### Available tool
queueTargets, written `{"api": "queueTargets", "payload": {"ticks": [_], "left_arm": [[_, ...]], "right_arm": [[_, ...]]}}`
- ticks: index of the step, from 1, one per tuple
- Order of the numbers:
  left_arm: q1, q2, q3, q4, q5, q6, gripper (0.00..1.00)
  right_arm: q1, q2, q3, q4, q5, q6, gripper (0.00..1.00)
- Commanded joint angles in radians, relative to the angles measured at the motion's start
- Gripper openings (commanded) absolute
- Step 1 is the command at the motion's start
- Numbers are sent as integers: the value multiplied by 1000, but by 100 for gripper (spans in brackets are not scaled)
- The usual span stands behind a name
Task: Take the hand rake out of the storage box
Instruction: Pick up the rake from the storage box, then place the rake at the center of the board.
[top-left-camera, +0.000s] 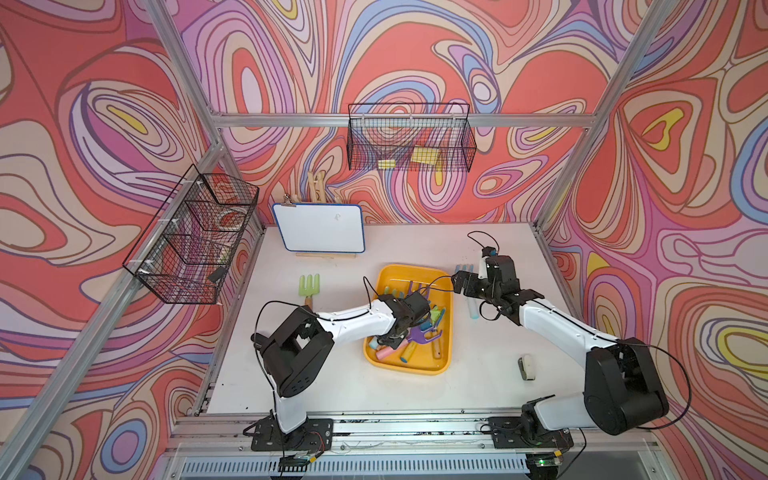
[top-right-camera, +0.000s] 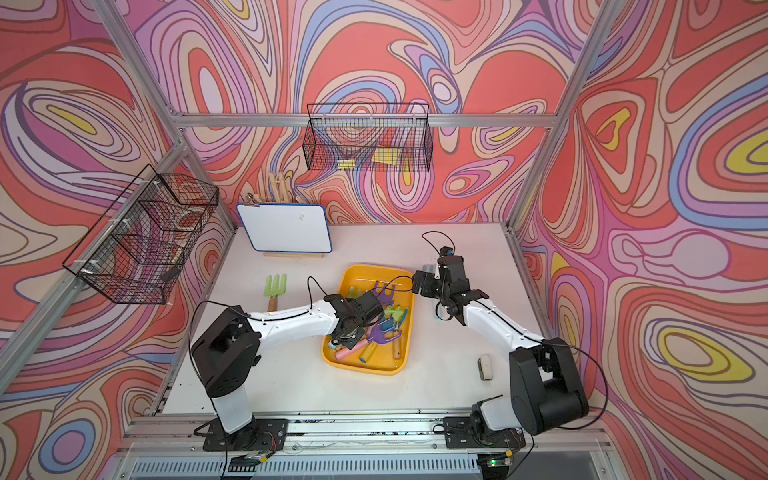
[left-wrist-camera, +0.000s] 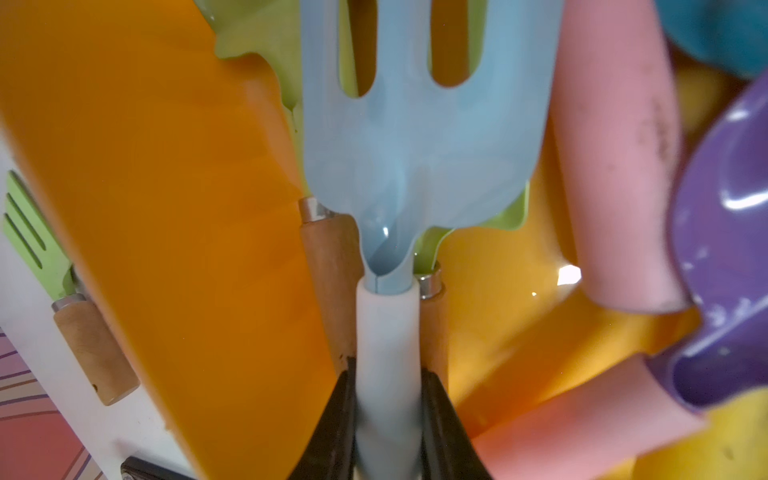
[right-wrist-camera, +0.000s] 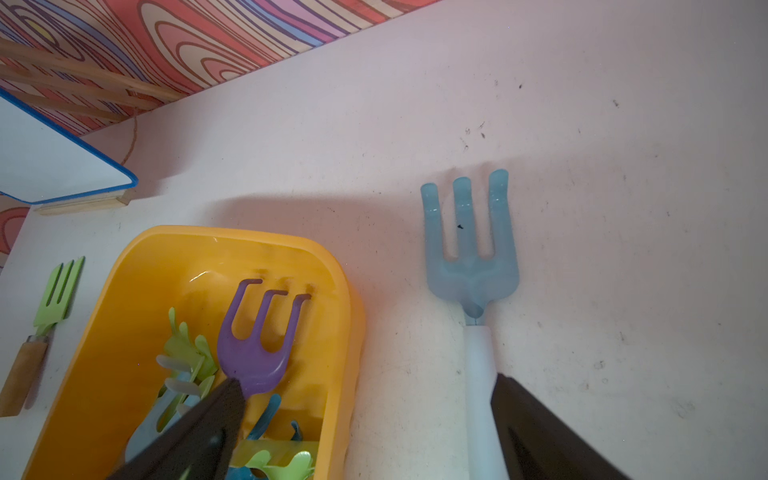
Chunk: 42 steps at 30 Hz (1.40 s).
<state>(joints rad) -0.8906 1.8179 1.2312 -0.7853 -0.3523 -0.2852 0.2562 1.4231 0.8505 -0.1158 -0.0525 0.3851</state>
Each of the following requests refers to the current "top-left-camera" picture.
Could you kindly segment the yellow plastic storage tray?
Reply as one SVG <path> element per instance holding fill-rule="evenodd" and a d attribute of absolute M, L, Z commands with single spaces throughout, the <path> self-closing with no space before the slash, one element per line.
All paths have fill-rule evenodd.
<path fill-rule="evenodd" d="M 439 375 L 447 370 L 451 363 L 454 313 L 450 275 L 434 268 L 390 264 L 380 271 L 376 292 L 392 294 L 398 298 L 420 292 L 428 300 L 431 313 L 416 328 L 421 331 L 434 328 L 442 331 L 442 336 L 437 341 L 420 345 L 409 364 L 403 364 L 399 359 L 405 348 L 383 360 L 377 360 L 376 351 L 385 346 L 368 337 L 363 341 L 363 353 L 369 363 L 409 374 Z"/>

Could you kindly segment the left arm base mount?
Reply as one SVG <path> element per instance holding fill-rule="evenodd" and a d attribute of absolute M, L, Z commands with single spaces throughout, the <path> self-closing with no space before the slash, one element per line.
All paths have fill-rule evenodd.
<path fill-rule="evenodd" d="M 334 421 L 330 418 L 310 418 L 293 432 L 284 433 L 272 416 L 262 418 L 243 430 L 243 434 L 251 438 L 252 451 L 306 451 L 312 454 L 330 450 L 333 433 Z"/>

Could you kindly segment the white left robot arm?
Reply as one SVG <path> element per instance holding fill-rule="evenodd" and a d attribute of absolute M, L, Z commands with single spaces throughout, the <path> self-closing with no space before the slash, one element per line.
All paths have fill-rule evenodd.
<path fill-rule="evenodd" d="M 257 360 L 272 389 L 274 418 L 283 434 L 307 421 L 302 394 L 320 373 L 336 345 L 375 338 L 398 348 L 410 330 L 430 318 L 431 306 L 420 293 L 404 298 L 384 294 L 368 303 L 336 312 L 315 312 L 295 305 L 269 335 L 251 335 Z"/>

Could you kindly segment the green rake wooden handle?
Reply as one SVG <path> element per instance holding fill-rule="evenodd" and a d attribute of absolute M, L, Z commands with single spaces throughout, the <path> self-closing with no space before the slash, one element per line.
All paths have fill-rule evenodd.
<path fill-rule="evenodd" d="M 298 295 L 304 299 L 309 309 L 314 309 L 313 298 L 320 293 L 320 275 L 301 275 L 299 278 Z"/>

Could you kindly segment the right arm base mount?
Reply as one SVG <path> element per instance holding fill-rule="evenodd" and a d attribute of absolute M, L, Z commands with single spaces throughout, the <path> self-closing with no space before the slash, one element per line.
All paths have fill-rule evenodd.
<path fill-rule="evenodd" d="M 574 446 L 567 429 L 547 430 L 535 413 L 537 403 L 552 395 L 526 402 L 519 416 L 489 417 L 480 427 L 490 435 L 496 449 L 554 448 L 567 451 Z"/>

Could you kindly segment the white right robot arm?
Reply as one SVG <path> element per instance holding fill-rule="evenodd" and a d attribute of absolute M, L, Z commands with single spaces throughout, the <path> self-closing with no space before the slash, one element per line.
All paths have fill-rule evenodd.
<path fill-rule="evenodd" d="M 522 288 L 511 257 L 490 249 L 478 273 L 459 270 L 451 282 L 456 294 L 492 306 L 498 317 L 544 337 L 582 367 L 580 392 L 540 397 L 523 405 L 520 422 L 530 439 L 578 428 L 598 428 L 617 436 L 669 413 L 649 345 L 602 333 L 539 292 Z"/>

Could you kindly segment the light blue hand rake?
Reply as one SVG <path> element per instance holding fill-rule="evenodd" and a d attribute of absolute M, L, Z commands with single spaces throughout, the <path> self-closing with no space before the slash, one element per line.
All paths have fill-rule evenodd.
<path fill-rule="evenodd" d="M 455 267 L 455 271 L 456 272 L 467 271 L 467 272 L 473 273 L 474 272 L 474 266 L 471 265 L 471 264 L 458 264 Z M 470 318 L 472 320 L 478 320 L 480 318 L 480 315 L 479 315 L 479 302 L 478 302 L 478 300 L 476 298 L 472 298 L 472 297 L 466 297 L 465 300 L 466 300 L 466 304 L 467 304 L 468 313 L 469 313 Z"/>

